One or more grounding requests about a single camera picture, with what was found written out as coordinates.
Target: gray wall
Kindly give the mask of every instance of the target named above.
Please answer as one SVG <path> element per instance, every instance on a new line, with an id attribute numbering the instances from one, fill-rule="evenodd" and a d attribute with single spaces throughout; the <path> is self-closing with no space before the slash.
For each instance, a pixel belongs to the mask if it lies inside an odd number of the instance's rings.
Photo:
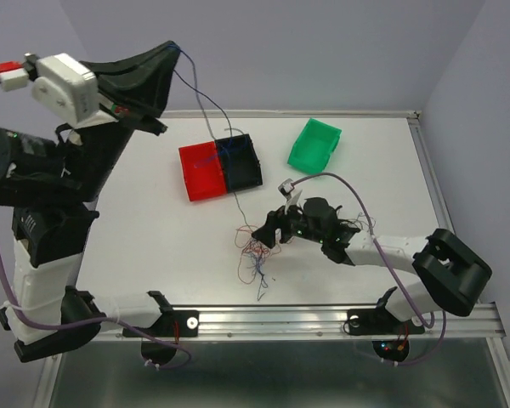
<path id="1" fill-rule="evenodd" d="M 91 58 L 173 39 L 225 108 L 372 110 L 421 109 L 484 2 L 60 1 Z M 197 109 L 178 81 L 169 107 Z"/>
<path id="2" fill-rule="evenodd" d="M 510 0 L 488 0 L 423 110 L 460 236 L 484 255 L 510 355 Z"/>
<path id="3" fill-rule="evenodd" d="M 83 47 L 56 0 L 0 0 L 0 62 L 22 60 L 23 54 L 68 52 L 84 58 Z M 0 126 L 52 137 L 60 123 L 30 97 L 29 89 L 0 91 Z M 13 271 L 11 211 L 0 209 L 3 256 Z M 0 287 L 0 305 L 4 301 Z M 0 408 L 24 408 L 31 402 L 40 375 L 41 362 L 21 364 L 13 350 L 14 338 L 0 326 Z"/>

